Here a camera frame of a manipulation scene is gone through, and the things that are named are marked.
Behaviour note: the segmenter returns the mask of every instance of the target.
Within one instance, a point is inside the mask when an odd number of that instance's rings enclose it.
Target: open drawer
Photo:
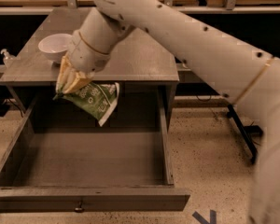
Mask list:
[[[158,86],[125,88],[103,127],[53,95],[34,98],[2,159],[0,212],[184,209]]]

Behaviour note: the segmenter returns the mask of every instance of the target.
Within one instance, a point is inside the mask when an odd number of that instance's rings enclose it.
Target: floor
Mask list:
[[[175,186],[191,193],[183,212],[11,213],[0,214],[0,224],[245,223],[254,171],[250,153],[235,124],[226,117],[224,102],[217,97],[210,101],[197,98],[175,98],[169,129]],[[20,119],[16,108],[0,118],[0,151]],[[249,119],[241,119],[250,124]]]

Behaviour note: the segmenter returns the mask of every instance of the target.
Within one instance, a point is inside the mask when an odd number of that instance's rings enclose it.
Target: drawer handle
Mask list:
[[[75,208],[76,213],[82,213],[84,212],[84,208],[82,207],[82,202],[78,203],[78,207]]]

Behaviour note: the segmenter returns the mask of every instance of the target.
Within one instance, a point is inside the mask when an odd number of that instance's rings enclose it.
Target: white bowl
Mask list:
[[[48,60],[60,63],[62,57],[67,52],[67,46],[71,38],[72,36],[69,34],[49,35],[39,42],[38,48]]]

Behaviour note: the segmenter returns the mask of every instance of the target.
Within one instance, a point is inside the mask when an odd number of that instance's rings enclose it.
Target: gray table top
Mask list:
[[[38,49],[38,43],[48,35],[72,34],[80,27],[90,9],[55,8],[26,43],[0,82],[11,86],[54,84],[59,66],[45,58]],[[94,80],[177,82],[178,73],[174,56],[148,34],[135,29],[117,44],[106,68],[98,72]]]

